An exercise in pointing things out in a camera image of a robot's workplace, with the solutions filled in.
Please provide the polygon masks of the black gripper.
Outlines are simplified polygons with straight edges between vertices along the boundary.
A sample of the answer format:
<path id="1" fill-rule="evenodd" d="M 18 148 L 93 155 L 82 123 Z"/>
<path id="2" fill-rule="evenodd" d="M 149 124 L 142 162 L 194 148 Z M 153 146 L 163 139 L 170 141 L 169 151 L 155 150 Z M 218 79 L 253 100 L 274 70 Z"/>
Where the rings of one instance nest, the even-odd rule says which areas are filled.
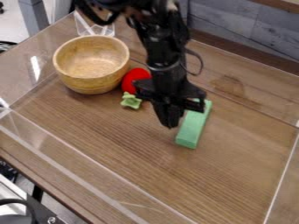
<path id="1" fill-rule="evenodd" d="M 154 105 L 159 121 L 169 129 L 179 126 L 186 109 L 203 113 L 206 92 L 190 83 L 182 62 L 150 66 L 153 77 L 137 80 L 137 96 Z"/>

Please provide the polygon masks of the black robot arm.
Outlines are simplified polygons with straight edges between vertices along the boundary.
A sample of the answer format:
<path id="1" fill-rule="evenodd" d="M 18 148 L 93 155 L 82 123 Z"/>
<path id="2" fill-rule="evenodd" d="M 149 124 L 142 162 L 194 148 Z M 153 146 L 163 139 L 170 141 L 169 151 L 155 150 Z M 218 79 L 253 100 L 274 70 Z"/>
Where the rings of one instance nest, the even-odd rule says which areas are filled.
<path id="1" fill-rule="evenodd" d="M 162 125 L 179 125 L 186 110 L 205 111 L 206 92 L 187 78 L 186 48 L 191 40 L 178 0 L 75 0 L 86 17 L 101 26 L 126 18 L 147 52 L 151 76 L 133 82 L 137 97 L 153 103 Z"/>

